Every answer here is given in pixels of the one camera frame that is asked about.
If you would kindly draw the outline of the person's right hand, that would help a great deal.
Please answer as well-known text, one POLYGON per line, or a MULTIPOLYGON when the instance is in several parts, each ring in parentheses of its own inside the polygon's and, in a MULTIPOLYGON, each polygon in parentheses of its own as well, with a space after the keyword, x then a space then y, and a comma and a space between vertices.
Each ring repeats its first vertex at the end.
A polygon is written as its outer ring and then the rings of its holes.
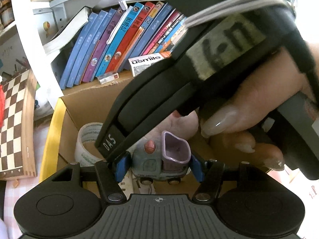
POLYGON ((247 161, 255 166, 284 170, 281 150, 272 144, 256 142, 248 129, 297 92, 316 101, 307 78, 298 71, 286 48, 281 48, 247 77, 230 101, 210 118, 201 120, 201 134, 232 165, 247 161))

